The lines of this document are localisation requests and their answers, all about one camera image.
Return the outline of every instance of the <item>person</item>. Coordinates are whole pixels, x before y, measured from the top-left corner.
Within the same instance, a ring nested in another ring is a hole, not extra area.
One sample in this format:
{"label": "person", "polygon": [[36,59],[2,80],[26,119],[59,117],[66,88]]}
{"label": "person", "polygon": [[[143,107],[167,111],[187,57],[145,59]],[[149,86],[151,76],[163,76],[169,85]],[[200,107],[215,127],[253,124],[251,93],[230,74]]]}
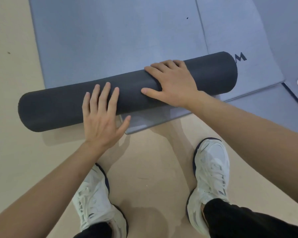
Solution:
{"label": "person", "polygon": [[[298,133],[240,110],[198,91],[183,61],[167,60],[145,67],[162,91],[143,88],[148,97],[190,110],[217,132],[251,167],[298,202]],[[75,238],[128,234],[122,211],[108,199],[108,179],[97,164],[128,128],[119,128],[115,114],[119,88],[99,85],[83,100],[85,142],[62,164],[0,214],[0,238],[46,237],[71,199],[81,219]],[[187,216],[192,226],[210,237],[298,237],[298,227],[269,215],[229,203],[229,159],[221,140],[202,140],[193,156],[197,187]]]}

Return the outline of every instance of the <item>forearm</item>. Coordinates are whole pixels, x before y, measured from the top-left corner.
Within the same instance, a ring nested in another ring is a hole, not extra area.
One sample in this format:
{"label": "forearm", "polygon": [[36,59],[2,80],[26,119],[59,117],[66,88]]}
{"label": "forearm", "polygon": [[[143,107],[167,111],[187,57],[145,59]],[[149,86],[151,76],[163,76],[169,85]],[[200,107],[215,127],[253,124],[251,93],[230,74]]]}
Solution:
{"label": "forearm", "polygon": [[187,108],[251,167],[298,202],[298,133],[204,92],[193,95]]}
{"label": "forearm", "polygon": [[46,237],[100,155],[82,144],[0,214],[0,238]]}

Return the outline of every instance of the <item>finger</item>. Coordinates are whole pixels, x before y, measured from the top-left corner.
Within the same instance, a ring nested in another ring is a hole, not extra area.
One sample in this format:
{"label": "finger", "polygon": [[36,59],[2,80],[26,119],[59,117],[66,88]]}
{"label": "finger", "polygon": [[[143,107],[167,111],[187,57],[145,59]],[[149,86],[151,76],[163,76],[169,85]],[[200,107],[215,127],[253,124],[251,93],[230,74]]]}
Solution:
{"label": "finger", "polygon": [[158,99],[160,101],[163,101],[163,98],[164,98],[163,92],[159,92],[159,91],[156,91],[156,90],[151,89],[151,88],[142,88],[141,92],[144,95],[147,95],[150,98],[154,98],[154,99]]}
{"label": "finger", "polygon": [[91,98],[91,94],[86,92],[83,100],[82,110],[83,110],[83,118],[87,117],[90,114],[89,110],[89,100]]}
{"label": "finger", "polygon": [[161,82],[161,80],[163,79],[163,73],[156,68],[146,66],[145,71],[148,72],[155,79],[157,79],[159,82]]}
{"label": "finger", "polygon": [[117,129],[116,134],[117,134],[117,136],[119,138],[121,138],[124,135],[124,133],[126,132],[127,128],[129,127],[130,119],[131,119],[131,116],[130,115],[127,116],[125,118],[125,120],[123,121],[122,125]]}
{"label": "finger", "polygon": [[103,88],[102,93],[99,96],[98,101],[98,113],[105,113],[107,111],[107,98],[110,91],[110,83],[107,82]]}
{"label": "finger", "polygon": [[160,70],[163,73],[167,72],[170,69],[166,65],[164,65],[163,63],[160,63],[160,62],[155,62],[155,63],[151,64],[150,66]]}
{"label": "finger", "polygon": [[173,62],[174,62],[179,68],[185,68],[185,69],[187,69],[187,66],[186,66],[186,64],[185,64],[183,61],[181,61],[181,60],[173,60]]}
{"label": "finger", "polygon": [[172,60],[166,60],[166,61],[163,61],[162,63],[170,69],[177,69],[178,68],[178,66]]}
{"label": "finger", "polygon": [[119,88],[116,87],[112,92],[111,98],[108,102],[108,109],[107,109],[107,113],[111,115],[113,118],[115,118],[116,116],[118,96],[119,96]]}
{"label": "finger", "polygon": [[90,109],[92,114],[97,113],[97,109],[98,109],[97,100],[98,100],[99,91],[100,91],[100,86],[99,84],[96,84],[90,100]]}

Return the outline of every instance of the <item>person's left hand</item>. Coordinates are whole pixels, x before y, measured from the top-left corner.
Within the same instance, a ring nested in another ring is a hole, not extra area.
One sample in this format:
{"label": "person's left hand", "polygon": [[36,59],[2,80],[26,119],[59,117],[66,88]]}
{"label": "person's left hand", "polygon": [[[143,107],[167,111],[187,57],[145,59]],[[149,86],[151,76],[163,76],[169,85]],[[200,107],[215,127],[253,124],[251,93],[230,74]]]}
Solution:
{"label": "person's left hand", "polygon": [[99,96],[100,87],[96,84],[92,95],[89,92],[85,94],[82,106],[85,143],[100,154],[118,142],[126,132],[131,119],[131,116],[126,117],[122,125],[116,128],[115,116],[119,88],[114,89],[107,108],[109,91],[110,83],[108,82]]}

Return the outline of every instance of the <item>shoe sole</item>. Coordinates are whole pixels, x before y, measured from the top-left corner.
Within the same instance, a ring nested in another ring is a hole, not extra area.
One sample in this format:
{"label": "shoe sole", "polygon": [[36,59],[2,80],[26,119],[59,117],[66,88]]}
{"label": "shoe sole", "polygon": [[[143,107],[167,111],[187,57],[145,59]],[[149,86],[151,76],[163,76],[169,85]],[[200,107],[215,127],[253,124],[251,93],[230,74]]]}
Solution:
{"label": "shoe sole", "polygon": [[[219,140],[219,141],[222,142],[222,140],[220,140],[220,139],[209,137],[209,138],[205,138],[205,139],[203,139],[203,140],[197,145],[197,147],[195,148],[194,154],[193,154],[193,161],[192,161],[192,167],[193,167],[194,177],[196,177],[196,176],[195,176],[195,172],[196,172],[195,156],[196,156],[196,153],[198,152],[198,149],[200,148],[200,145],[203,143],[203,141],[205,141],[205,140],[207,140],[207,139],[215,139],[215,140]],[[191,195],[192,195],[192,193],[194,192],[195,189],[196,189],[196,187],[195,187],[193,190],[191,190],[190,195],[189,195],[188,200],[187,200],[187,205],[186,205],[186,215],[187,215],[187,218],[188,218],[189,222],[190,222],[190,219],[189,219],[189,213],[188,213],[188,204],[189,204],[190,197],[191,197]]]}
{"label": "shoe sole", "polygon": [[[95,165],[100,169],[100,171],[105,176],[105,185],[108,189],[108,195],[109,195],[110,189],[109,189],[109,181],[108,181],[107,175],[106,175],[105,171],[103,170],[103,168],[99,164],[95,163]],[[115,208],[119,210],[119,212],[123,215],[124,219],[126,220],[126,231],[127,231],[127,236],[128,236],[129,225],[128,225],[128,221],[127,221],[127,218],[126,218],[125,214],[123,213],[123,211],[117,205],[114,205],[114,204],[112,204],[112,205],[115,206]]]}

